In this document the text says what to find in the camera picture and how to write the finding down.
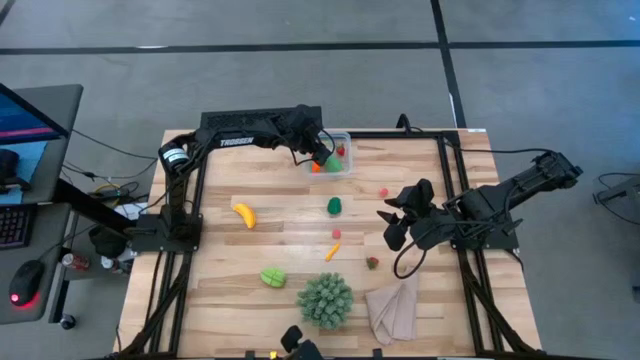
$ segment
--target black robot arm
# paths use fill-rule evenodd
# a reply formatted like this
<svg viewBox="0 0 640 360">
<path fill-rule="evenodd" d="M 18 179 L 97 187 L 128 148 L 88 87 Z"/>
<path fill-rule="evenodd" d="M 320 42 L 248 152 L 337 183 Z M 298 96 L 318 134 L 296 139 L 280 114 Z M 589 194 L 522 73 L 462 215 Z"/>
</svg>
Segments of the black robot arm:
<svg viewBox="0 0 640 360">
<path fill-rule="evenodd" d="M 385 200 L 405 213 L 402 218 L 378 211 L 389 223 L 384 233 L 387 245 L 399 251 L 409 231 L 415 245 L 425 251 L 450 239 L 464 249 L 488 243 L 491 248 L 517 248 L 513 232 L 522 220 L 513 221 L 509 211 L 541 191 L 573 187 L 582 174 L 580 167 L 573 166 L 561 153 L 545 152 L 533 163 L 498 185 L 465 191 L 445 202 L 443 209 L 431 202 L 433 189 L 428 180 L 405 187 L 397 198 Z"/>
<path fill-rule="evenodd" d="M 311 160 L 324 165 L 333 150 L 320 141 L 320 132 L 324 132 L 322 119 L 312 115 L 308 106 L 298 105 L 286 117 L 274 115 L 260 120 L 236 117 L 179 135 L 164 144 L 158 150 L 167 189 L 166 204 L 160 210 L 159 219 L 163 237 L 172 242 L 189 243 L 197 236 L 195 233 L 199 233 L 200 220 L 194 214 L 187 214 L 184 208 L 187 181 L 213 150 L 245 145 L 275 149 L 284 145 L 292 152 L 309 153 Z"/>
</svg>

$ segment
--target small carrot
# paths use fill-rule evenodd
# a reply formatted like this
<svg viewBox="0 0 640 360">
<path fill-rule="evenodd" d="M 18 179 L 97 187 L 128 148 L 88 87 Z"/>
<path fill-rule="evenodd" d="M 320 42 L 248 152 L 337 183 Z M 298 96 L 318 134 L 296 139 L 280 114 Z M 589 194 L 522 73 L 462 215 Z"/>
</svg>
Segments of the small carrot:
<svg viewBox="0 0 640 360">
<path fill-rule="evenodd" d="M 325 256 L 325 260 L 326 261 L 331 261 L 331 258 L 333 257 L 333 255 L 338 251 L 338 249 L 340 249 L 340 243 L 337 243 L 333 246 L 333 249 L 331 249 L 331 251 L 329 251 L 329 253 L 327 254 L 327 256 Z"/>
</svg>

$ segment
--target wooden tabletop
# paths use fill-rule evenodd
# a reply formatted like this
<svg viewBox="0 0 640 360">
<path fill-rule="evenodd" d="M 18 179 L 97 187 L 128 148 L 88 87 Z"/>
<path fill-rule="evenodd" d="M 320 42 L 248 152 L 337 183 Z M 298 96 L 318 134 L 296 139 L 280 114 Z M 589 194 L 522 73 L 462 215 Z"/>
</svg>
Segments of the wooden tabletop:
<svg viewBox="0 0 640 360">
<path fill-rule="evenodd" d="M 163 143 L 185 130 L 167 131 Z M 460 130 L 463 147 L 489 148 L 485 132 Z M 237 147 L 214 151 L 209 157 L 201 212 L 205 229 L 194 256 L 179 356 L 244 356 L 255 350 L 267 356 L 283 355 L 280 337 L 298 325 L 327 356 L 370 356 L 376 341 L 367 316 L 366 292 L 398 281 L 392 272 L 397 255 L 382 237 L 386 224 L 376 210 L 393 212 L 379 197 L 382 187 L 395 197 L 420 178 L 433 183 L 438 205 L 446 200 L 436 142 L 428 139 L 357 139 L 352 145 L 353 173 L 342 180 L 312 180 L 291 161 L 287 148 L 275 151 Z M 498 182 L 489 153 L 465 153 L 470 186 Z M 456 193 L 460 186 L 453 154 L 449 153 Z M 164 192 L 162 167 L 156 168 L 153 202 Z M 331 218 L 331 197 L 342 199 L 343 212 Z M 256 212 L 257 225 L 248 230 L 231 207 L 247 203 Z M 325 255 L 336 243 L 331 231 L 342 231 L 342 247 L 331 262 Z M 519 264 L 505 252 L 485 251 L 498 308 L 531 346 L 538 334 Z M 405 265 L 418 261 L 419 251 L 407 253 Z M 365 258 L 375 256 L 380 266 L 369 270 Z M 157 254 L 138 257 L 120 319 L 123 346 L 142 328 Z M 180 260 L 176 261 L 177 272 Z M 288 274 L 286 286 L 274 289 L 260 280 L 260 271 L 279 267 Z M 163 265 L 157 280 L 159 286 Z M 346 327 L 319 330 L 303 323 L 295 301 L 307 280 L 322 272 L 338 272 L 354 290 L 354 307 Z M 417 334 L 413 341 L 397 341 L 383 348 L 386 356 L 473 355 L 458 260 L 448 244 L 427 253 L 418 273 Z M 490 348 L 488 326 L 478 303 L 485 347 Z M 161 350 L 168 347 L 165 322 Z"/>
</svg>

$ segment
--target gray floor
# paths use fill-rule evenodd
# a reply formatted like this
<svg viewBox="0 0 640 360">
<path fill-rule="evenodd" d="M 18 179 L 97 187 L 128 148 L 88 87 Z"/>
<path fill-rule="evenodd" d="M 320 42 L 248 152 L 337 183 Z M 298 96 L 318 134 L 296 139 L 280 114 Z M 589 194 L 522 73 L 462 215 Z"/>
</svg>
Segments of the gray floor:
<svg viewBox="0 0 640 360">
<path fill-rule="evenodd" d="M 640 39 L 631 1 L 441 0 L 450 41 Z M 428 1 L 17 0 L 0 47 L 434 41 Z M 454 50 L 469 127 L 494 148 L 550 147 L 585 173 L 568 191 L 515 211 L 526 280 L 543 346 L 556 354 L 635 359 L 640 304 L 631 297 L 637 227 L 593 205 L 593 179 L 638 171 L 640 49 Z M 453 126 L 438 50 L 161 55 L 0 56 L 10 87 L 80 83 L 76 126 L 154 154 L 165 128 L 192 128 L 204 110 L 322 105 L 333 127 L 386 127 L 405 112 L 416 126 Z M 530 155 L 497 156 L 507 178 Z M 73 137 L 68 160 L 105 175 L 144 161 Z M 151 173 L 138 179 L 148 188 Z M 84 190 L 96 186 L 73 176 Z M 0 358 L 77 359 L 110 351 L 126 283 L 73 283 L 81 328 L 44 321 L 0 327 Z M 40 339 L 33 345 L 33 338 Z M 61 348 L 50 352 L 50 345 Z"/>
</svg>

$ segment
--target toy banana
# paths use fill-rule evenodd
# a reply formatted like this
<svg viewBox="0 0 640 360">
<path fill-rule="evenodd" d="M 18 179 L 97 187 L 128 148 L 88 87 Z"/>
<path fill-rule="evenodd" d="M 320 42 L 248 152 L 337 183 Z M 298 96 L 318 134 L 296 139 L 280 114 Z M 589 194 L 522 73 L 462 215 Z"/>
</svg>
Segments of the toy banana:
<svg viewBox="0 0 640 360">
<path fill-rule="evenodd" d="M 256 214 L 247 204 L 236 204 L 233 206 L 233 211 L 237 212 L 244 219 L 244 223 L 247 224 L 249 229 L 253 229 L 256 226 Z"/>
</svg>

